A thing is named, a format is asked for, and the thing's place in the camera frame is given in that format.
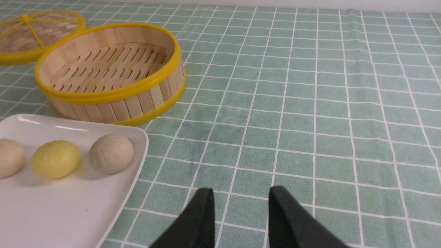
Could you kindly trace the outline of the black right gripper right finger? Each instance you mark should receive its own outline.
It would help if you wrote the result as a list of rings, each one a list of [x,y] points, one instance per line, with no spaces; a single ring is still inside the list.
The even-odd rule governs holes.
[[[283,186],[269,190],[271,248],[348,248],[309,214]]]

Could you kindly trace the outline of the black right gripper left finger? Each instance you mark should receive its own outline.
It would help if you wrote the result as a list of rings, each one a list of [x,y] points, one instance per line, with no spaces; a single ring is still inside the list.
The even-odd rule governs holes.
[[[198,189],[178,218],[150,248],[214,248],[215,202],[211,188]]]

